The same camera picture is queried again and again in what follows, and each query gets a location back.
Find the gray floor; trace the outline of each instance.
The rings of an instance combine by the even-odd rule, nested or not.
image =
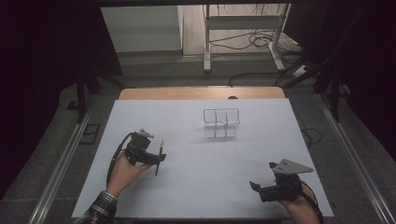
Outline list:
[[[136,88],[228,86],[229,78],[237,74],[276,71],[268,54],[215,57],[210,74],[203,72],[201,58],[183,58],[176,55],[160,58],[140,55],[136,58],[124,54],[120,56],[120,61],[124,77],[117,79]],[[246,75],[236,78],[233,85],[271,86],[277,76],[275,74]],[[111,82],[102,78],[98,80],[102,90],[93,96],[96,100],[89,124],[100,124],[99,136],[94,144],[77,147],[44,223],[72,222],[71,213],[91,167],[114,100],[121,91],[121,88]],[[313,78],[309,79],[284,91],[295,107],[296,117],[301,118],[299,119],[301,127],[317,129],[322,136],[321,140],[312,144],[308,150],[335,214],[335,218],[327,219],[325,223],[382,223],[326,119],[318,97],[312,91],[313,81]],[[66,110],[68,103],[76,98],[75,86],[62,92],[59,108],[34,155],[0,202],[1,223],[28,222],[76,128],[77,111]],[[390,211],[393,215],[396,214],[395,162],[356,118],[345,99],[340,101],[340,118],[371,178],[386,198]],[[310,132],[310,134],[314,142],[320,139],[317,133]],[[83,136],[81,141],[90,141],[90,138]]]

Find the wrist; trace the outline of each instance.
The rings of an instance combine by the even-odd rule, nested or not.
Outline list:
[[[118,188],[110,184],[108,185],[106,192],[112,194],[116,198],[119,198],[122,193],[122,188]]]

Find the metal frame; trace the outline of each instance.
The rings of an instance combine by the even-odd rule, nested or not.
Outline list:
[[[350,165],[356,173],[361,185],[363,186],[366,194],[373,204],[373,208],[378,214],[378,217],[381,219],[381,222],[384,224],[396,223],[395,218],[390,212],[389,206],[381,194],[378,186],[374,182],[374,180],[370,177],[366,168],[363,165],[359,155],[356,153],[355,148],[352,143],[350,143],[347,134],[345,133],[343,126],[335,120],[332,116],[332,112],[329,109],[329,102],[327,101],[326,96],[322,94],[317,94],[318,100],[321,103],[321,107],[326,115],[327,120],[330,122],[334,133],[336,134],[338,140],[343,147],[346,157],[348,158]]]
[[[204,71],[210,72],[210,42],[211,30],[251,30],[251,29],[274,29],[274,41],[269,44],[269,50],[273,56],[278,71],[285,70],[285,66],[279,57],[277,43],[283,30],[286,14],[290,4],[286,4],[280,15],[269,16],[216,16],[210,17],[210,5],[206,5],[205,16],[205,50]]]
[[[52,172],[52,175],[49,178],[47,186],[44,188],[43,193],[41,194],[40,199],[35,206],[35,210],[29,218],[29,224],[44,223],[47,213],[50,210],[50,206],[52,205],[55,195],[58,192],[58,188],[61,186],[61,183],[64,180],[64,175],[66,174],[69,163],[76,151],[79,139],[84,133],[85,127],[87,126],[87,123],[91,117],[95,100],[96,96],[93,96],[91,99],[89,99],[87,113],[82,118],[82,121],[76,126],[72,137],[67,143],[67,146],[64,149],[64,154],[62,154],[61,158],[59,159],[55,169]]]

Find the aluminum rail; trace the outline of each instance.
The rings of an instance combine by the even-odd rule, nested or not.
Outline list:
[[[76,151],[78,142],[82,134],[84,133],[84,129],[87,126],[88,120],[91,117],[95,101],[96,96],[92,96],[88,100],[87,112],[82,118],[82,121],[76,126],[75,130],[73,131],[73,135],[67,143],[67,146],[64,149],[64,153],[59,159],[55,169],[52,172],[52,175],[49,178],[47,186],[44,188],[43,193],[41,194],[40,199],[35,206],[35,210],[33,211],[33,214],[28,221],[29,224],[43,223],[46,219],[47,213],[50,210],[50,206],[52,205],[55,195],[58,192],[58,189],[64,179],[64,174],[67,171],[67,167],[69,166],[70,161],[72,160],[73,155]]]
[[[381,219],[382,223],[390,224],[396,223],[395,218],[390,212],[389,206],[382,196],[378,186],[374,182],[374,180],[370,177],[366,168],[364,167],[359,155],[356,153],[355,148],[349,141],[346,132],[343,129],[341,123],[337,122],[332,117],[332,112],[329,110],[329,102],[324,94],[317,94],[317,97],[321,103],[323,111],[327,117],[327,120],[330,122],[332,129],[337,135],[338,140],[340,141],[345,153],[348,158],[352,168],[354,169],[361,185],[363,186],[366,194],[373,204],[374,210],[378,214],[378,217]]]

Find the white wall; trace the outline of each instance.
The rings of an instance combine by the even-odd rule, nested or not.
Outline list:
[[[101,10],[116,52],[181,49],[176,6]]]

